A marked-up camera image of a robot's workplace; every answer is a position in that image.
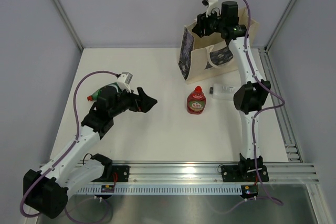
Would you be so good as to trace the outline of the red Fairy dish soap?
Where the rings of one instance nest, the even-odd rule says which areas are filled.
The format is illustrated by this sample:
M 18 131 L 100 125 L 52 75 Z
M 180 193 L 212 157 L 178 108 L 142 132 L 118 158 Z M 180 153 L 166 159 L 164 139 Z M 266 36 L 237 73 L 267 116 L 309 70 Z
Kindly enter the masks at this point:
M 206 106 L 206 97 L 201 86 L 197 86 L 187 97 L 187 111 L 190 114 L 202 114 Z

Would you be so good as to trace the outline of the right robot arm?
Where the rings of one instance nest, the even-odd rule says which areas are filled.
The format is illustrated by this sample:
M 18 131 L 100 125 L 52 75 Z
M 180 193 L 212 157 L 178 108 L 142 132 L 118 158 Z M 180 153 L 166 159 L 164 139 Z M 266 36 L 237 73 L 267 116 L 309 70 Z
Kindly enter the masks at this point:
M 233 102 L 239 112 L 242 128 L 242 151 L 236 165 L 221 165 L 224 182 L 261 182 L 261 175 L 268 181 L 266 167 L 258 143 L 258 113 L 261 112 L 271 84 L 263 80 L 254 59 L 250 56 L 250 25 L 239 24 L 238 4 L 235 1 L 222 2 L 215 12 L 218 0 L 203 0 L 207 11 L 197 16 L 193 33 L 200 38 L 219 33 L 225 40 L 237 64 L 241 87 L 233 95 Z

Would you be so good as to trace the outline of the green bottle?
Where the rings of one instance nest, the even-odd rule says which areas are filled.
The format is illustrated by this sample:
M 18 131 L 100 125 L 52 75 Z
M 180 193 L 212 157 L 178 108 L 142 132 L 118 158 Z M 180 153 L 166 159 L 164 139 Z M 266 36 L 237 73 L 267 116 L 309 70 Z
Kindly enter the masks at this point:
M 104 86 L 104 87 L 96 90 L 92 95 L 87 96 L 87 100 L 88 101 L 96 101 L 97 98 L 98 98 L 98 96 L 102 92 L 102 90 L 105 89 L 105 88 L 107 88 L 107 87 L 113 87 L 113 88 L 116 89 L 116 91 L 118 91 L 118 92 L 120 91 L 120 88 L 119 88 L 119 86 L 117 84 L 111 83 L 111 84 L 108 84 L 108 85 L 106 85 L 106 86 Z

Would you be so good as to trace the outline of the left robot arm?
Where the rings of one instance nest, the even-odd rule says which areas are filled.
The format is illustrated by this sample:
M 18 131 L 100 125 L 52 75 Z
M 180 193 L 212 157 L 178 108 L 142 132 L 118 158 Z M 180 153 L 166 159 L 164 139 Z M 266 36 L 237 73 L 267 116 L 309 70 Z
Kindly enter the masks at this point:
M 56 218 L 82 187 L 93 180 L 105 182 L 112 177 L 112 160 L 100 154 L 82 167 L 75 167 L 85 153 L 113 127 L 114 117 L 126 110 L 147 113 L 157 104 L 157 99 L 148 96 L 141 87 L 137 91 L 118 91 L 113 86 L 101 88 L 74 139 L 38 171 L 30 169 L 24 175 L 23 197 L 19 205 L 23 216 L 33 217 L 24 211 L 27 205 L 38 214 Z

